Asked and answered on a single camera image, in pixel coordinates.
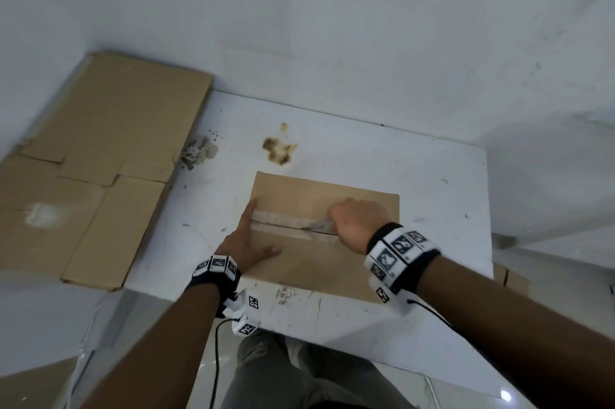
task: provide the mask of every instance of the white table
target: white table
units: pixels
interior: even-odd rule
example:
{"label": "white table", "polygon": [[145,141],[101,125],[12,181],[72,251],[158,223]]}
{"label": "white table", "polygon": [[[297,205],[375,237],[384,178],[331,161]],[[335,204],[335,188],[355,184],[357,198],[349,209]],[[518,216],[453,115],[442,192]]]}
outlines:
{"label": "white table", "polygon": [[[282,167],[261,148],[268,136],[298,143]],[[237,224],[257,171],[400,195],[401,223],[414,222],[445,255],[492,275],[485,150],[213,92],[197,135],[217,155],[183,169],[126,287],[175,300],[194,267]],[[386,307],[242,279],[257,289],[262,326],[375,362],[499,395],[505,380],[461,337],[419,307],[404,319]]]}

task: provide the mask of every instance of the trousers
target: trousers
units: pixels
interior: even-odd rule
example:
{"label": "trousers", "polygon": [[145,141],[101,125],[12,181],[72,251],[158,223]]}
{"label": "trousers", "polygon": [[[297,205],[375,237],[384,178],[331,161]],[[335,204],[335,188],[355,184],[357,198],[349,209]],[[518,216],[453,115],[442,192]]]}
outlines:
{"label": "trousers", "polygon": [[285,338],[257,330],[237,351],[221,409],[308,409],[324,401],[369,409],[416,409],[369,360],[314,344],[290,363]]}

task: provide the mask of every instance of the tile floor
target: tile floor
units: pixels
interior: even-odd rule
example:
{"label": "tile floor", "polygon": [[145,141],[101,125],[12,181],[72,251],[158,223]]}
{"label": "tile floor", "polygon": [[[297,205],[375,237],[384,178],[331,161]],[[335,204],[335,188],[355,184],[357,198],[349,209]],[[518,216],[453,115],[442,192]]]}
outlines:
{"label": "tile floor", "polygon": [[[80,402],[98,381],[128,352],[145,331],[162,315],[170,303],[147,295],[138,295],[131,312],[113,342],[94,354],[79,382],[73,396],[71,408],[77,408]],[[233,378],[236,367],[237,347],[240,337],[230,331],[230,323],[224,324],[219,332],[219,362],[220,374],[215,409],[219,409],[222,399]],[[189,409],[207,409],[211,398],[211,389],[215,375],[215,360],[213,349],[213,332],[209,336],[207,347],[201,360],[201,367],[194,383],[194,389],[188,402]],[[290,343],[291,362],[296,360],[298,346]],[[398,368],[376,364],[401,393],[420,409],[437,409],[425,378],[422,375],[399,370]],[[438,380],[432,380],[440,409],[531,409],[531,405],[523,396],[513,393],[513,401],[507,403],[500,398],[489,397],[476,391],[460,388]]]}

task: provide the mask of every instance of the forearm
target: forearm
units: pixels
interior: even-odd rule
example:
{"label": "forearm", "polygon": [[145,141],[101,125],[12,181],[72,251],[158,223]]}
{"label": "forearm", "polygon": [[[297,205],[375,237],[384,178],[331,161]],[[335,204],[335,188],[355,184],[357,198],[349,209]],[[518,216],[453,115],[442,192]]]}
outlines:
{"label": "forearm", "polygon": [[186,290],[82,408],[185,408],[218,304],[216,285]]}
{"label": "forearm", "polygon": [[437,257],[418,295],[538,407],[615,401],[615,342]]}

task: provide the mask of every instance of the bright light spot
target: bright light spot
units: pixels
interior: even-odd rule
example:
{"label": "bright light spot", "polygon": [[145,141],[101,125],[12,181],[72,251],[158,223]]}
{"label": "bright light spot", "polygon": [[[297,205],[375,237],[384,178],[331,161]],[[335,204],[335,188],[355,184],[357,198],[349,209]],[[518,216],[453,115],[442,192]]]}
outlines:
{"label": "bright light spot", "polygon": [[508,391],[506,391],[506,390],[500,391],[500,398],[502,398],[506,402],[511,402],[512,401],[511,394]]}

